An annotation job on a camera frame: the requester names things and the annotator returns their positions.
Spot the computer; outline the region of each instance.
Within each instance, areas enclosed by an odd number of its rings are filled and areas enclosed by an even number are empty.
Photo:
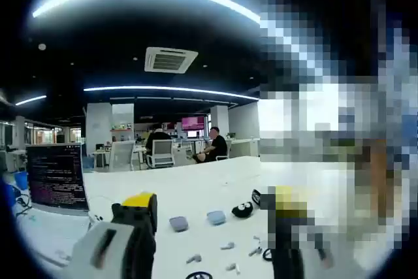
[[[27,182],[32,209],[17,223],[37,255],[66,264],[88,231],[80,143],[27,146]]]

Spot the person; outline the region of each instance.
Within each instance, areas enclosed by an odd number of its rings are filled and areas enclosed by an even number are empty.
[[[148,155],[152,155],[152,146],[154,140],[171,140],[171,136],[163,131],[161,125],[157,125],[154,129],[154,132],[150,134],[148,140],[146,141],[145,148]]]
[[[219,134],[218,127],[210,128],[209,137],[212,139],[211,145],[205,148],[201,153],[192,156],[197,163],[215,161],[217,156],[226,156],[228,154],[227,142],[222,135]]]
[[[137,137],[135,139],[135,144],[140,144],[142,141],[141,137],[139,136],[139,134],[137,134]]]

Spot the blue object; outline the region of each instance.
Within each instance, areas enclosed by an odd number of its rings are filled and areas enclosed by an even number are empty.
[[[82,156],[83,169],[94,169],[94,157]]]
[[[175,232],[182,232],[189,229],[189,224],[187,223],[186,218],[183,216],[171,218],[170,224]]]
[[[12,207],[16,204],[13,187],[10,184],[5,184],[5,195],[7,204]]]
[[[221,225],[226,221],[225,214],[222,210],[215,210],[214,212],[207,213],[208,220],[212,225]]]
[[[20,190],[27,189],[27,172],[20,171],[14,174],[14,180]]]

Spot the white pillar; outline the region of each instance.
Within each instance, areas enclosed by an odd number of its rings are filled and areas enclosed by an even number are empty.
[[[13,127],[13,146],[19,150],[25,149],[25,118],[17,116]]]
[[[177,139],[179,139],[182,136],[183,129],[182,129],[182,123],[177,122],[176,124],[176,130],[177,130]]]
[[[112,105],[110,103],[87,104],[86,152],[91,154],[96,144],[112,142]]]
[[[212,127],[218,127],[219,133],[226,137],[229,133],[229,117],[227,106],[215,106],[210,109]]]
[[[63,127],[64,142],[71,143],[70,127]]]

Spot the blue cup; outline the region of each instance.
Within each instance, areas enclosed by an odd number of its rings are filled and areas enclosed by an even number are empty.
[[[7,204],[12,207],[16,204],[13,187],[10,184],[5,184],[5,196]]]
[[[27,189],[27,172],[20,171],[14,174],[14,180],[20,190]]]

